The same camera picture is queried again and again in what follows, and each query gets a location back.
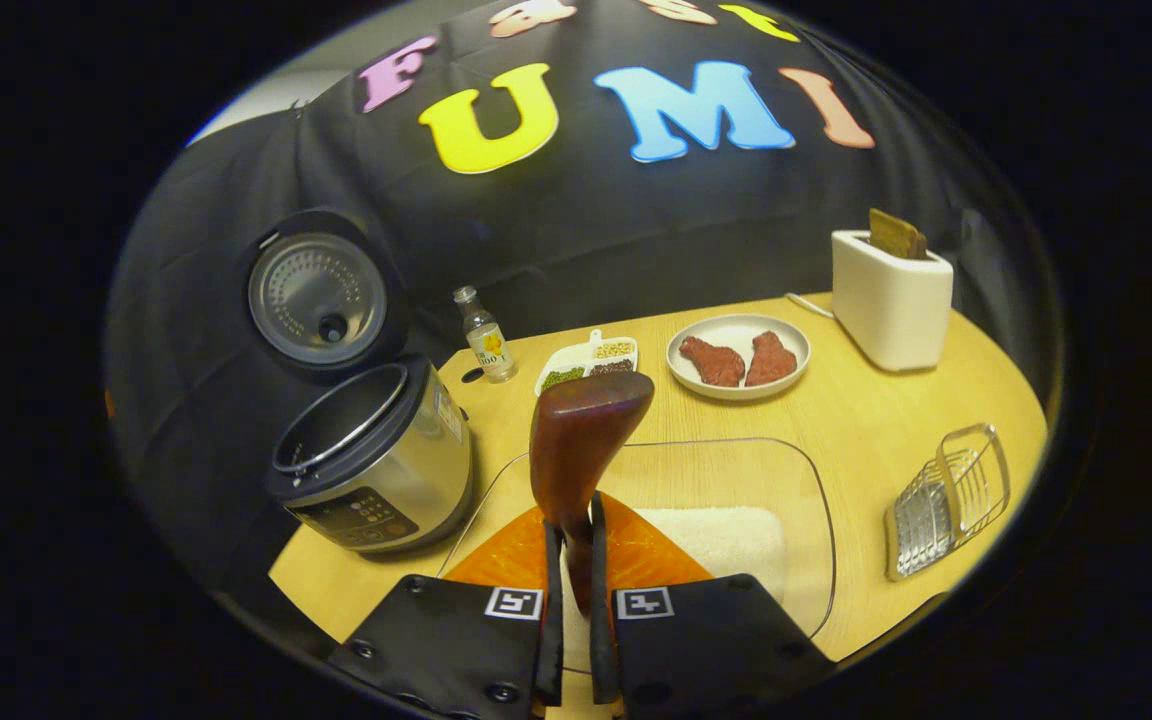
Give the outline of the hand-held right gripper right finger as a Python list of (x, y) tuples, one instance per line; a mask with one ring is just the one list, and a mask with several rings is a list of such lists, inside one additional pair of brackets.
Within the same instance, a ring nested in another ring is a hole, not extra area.
[(836, 674), (755, 575), (614, 578), (632, 511), (607, 493), (591, 505), (594, 702), (621, 719), (760, 719)]

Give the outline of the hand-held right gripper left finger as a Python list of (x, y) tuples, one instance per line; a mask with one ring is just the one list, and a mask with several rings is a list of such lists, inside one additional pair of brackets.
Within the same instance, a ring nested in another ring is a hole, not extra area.
[(408, 574), (329, 667), (440, 719), (541, 719), (562, 702), (561, 536), (521, 511), (439, 575)]

